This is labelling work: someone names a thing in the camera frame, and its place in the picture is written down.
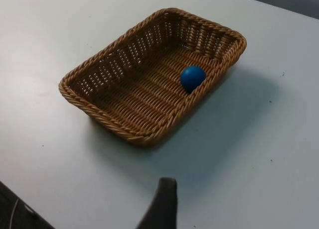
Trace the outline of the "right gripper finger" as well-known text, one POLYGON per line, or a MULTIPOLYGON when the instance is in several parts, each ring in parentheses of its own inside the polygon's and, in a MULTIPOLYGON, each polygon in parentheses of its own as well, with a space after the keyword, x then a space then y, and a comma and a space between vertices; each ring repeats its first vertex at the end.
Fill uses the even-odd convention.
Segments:
POLYGON ((137 229, 175 229, 177 227, 177 181, 159 179, 157 191, 137 229))

